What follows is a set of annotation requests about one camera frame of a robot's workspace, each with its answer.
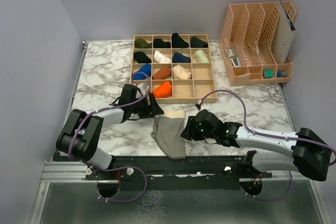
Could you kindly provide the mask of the grey underwear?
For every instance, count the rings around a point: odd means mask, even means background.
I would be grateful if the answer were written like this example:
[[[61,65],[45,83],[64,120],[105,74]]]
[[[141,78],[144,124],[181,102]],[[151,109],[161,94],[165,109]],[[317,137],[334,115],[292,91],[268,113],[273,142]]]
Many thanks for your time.
[[[152,138],[160,150],[170,159],[184,159],[186,148],[181,133],[184,130],[185,112],[164,111],[154,117]]]

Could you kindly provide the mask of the beige boxer underwear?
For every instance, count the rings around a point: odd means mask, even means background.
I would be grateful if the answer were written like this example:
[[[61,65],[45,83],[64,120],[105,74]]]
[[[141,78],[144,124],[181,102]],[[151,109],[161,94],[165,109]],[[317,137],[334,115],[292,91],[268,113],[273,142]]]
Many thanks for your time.
[[[174,79],[188,80],[191,78],[192,73],[187,71],[181,65],[176,65],[172,68]]]

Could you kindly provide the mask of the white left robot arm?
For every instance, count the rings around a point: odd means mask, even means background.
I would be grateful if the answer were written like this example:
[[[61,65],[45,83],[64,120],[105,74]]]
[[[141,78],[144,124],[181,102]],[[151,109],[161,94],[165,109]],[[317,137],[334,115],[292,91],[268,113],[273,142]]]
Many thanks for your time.
[[[115,157],[98,147],[101,130],[121,124],[137,115],[139,119],[162,115],[146,82],[124,85],[120,97],[108,107],[87,113],[80,109],[70,112],[57,138],[56,149],[87,164],[96,166],[99,175],[110,179],[115,175]]]

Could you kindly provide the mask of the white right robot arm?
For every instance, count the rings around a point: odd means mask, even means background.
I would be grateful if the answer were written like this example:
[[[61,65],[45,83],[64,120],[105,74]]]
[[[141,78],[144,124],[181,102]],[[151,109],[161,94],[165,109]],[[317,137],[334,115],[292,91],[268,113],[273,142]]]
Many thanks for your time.
[[[214,139],[224,147],[249,147],[236,170],[246,177],[267,171],[284,170],[323,182],[327,178],[331,151],[310,129],[300,132],[274,133],[271,131],[250,132],[241,123],[222,122],[207,110],[189,116],[181,133],[186,140]]]

